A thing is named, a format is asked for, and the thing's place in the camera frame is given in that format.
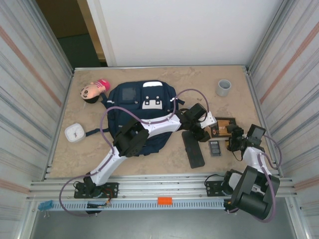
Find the doll face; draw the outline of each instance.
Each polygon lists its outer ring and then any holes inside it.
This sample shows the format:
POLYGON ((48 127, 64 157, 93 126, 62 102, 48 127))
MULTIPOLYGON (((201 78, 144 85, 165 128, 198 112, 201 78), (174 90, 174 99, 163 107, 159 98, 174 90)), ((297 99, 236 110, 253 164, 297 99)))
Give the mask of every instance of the doll face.
POLYGON ((101 91, 100 91, 99 87, 96 84, 91 83, 90 85, 84 87, 81 90, 80 94, 84 100, 88 100, 88 99, 91 99, 91 98, 94 98, 94 97, 100 95, 100 93, 101 93, 101 91))

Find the orange label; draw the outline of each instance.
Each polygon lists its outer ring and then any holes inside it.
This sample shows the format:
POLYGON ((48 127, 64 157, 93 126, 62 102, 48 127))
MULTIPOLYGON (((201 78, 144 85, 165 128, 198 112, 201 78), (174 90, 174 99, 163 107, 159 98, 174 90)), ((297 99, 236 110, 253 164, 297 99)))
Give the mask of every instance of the orange label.
POLYGON ((158 198, 158 205, 173 205, 173 199, 165 197, 158 198))

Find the tabletop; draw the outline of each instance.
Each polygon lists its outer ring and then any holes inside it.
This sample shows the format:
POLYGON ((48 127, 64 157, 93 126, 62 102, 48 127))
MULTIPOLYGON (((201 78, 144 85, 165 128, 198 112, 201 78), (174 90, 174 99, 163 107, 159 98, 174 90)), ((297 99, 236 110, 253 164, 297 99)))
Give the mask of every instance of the tabletop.
MULTIPOLYGON (((95 169, 109 152, 110 147, 100 133, 88 136, 77 143, 68 142, 64 134, 64 130, 74 123, 81 124, 85 131, 99 127, 105 107, 100 101, 94 104, 85 103, 80 97, 80 91, 87 84, 101 78, 106 78, 110 82, 111 89, 123 82, 142 80, 167 82, 175 88, 177 93, 188 88, 198 89, 207 97, 213 116, 236 118, 237 124, 244 129, 245 133, 252 123, 260 125, 242 66, 77 70, 71 83, 50 177, 72 177, 88 173, 95 169), (221 79, 227 79, 232 84, 226 97, 220 97, 215 93, 215 88, 221 79)), ((179 98, 186 102, 183 108, 191 107, 196 103, 206 107, 205 101, 197 92, 185 92, 179 98)), ((103 128, 107 125, 107 119, 105 119, 103 128)), ((223 172, 230 169, 243 171, 246 168, 246 164, 237 161, 234 155, 226 150, 224 141, 221 141, 221 156, 218 157, 210 155, 208 142, 199 143, 205 165, 191 169, 181 133, 181 131, 174 132, 159 153, 126 159, 113 175, 223 172)), ((113 141, 109 133, 105 135, 107 139, 113 141)), ((261 146, 266 152, 268 151, 265 141, 261 146)), ((235 155, 240 158, 240 152, 235 152, 235 155)))

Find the white cup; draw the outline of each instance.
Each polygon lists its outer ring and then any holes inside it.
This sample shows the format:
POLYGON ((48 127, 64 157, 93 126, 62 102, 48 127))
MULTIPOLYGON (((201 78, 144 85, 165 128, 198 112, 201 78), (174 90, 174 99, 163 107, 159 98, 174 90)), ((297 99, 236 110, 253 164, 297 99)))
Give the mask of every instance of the white cup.
POLYGON ((228 80, 220 80, 216 87, 216 94, 219 96, 227 96, 228 92, 230 91, 231 83, 228 80))

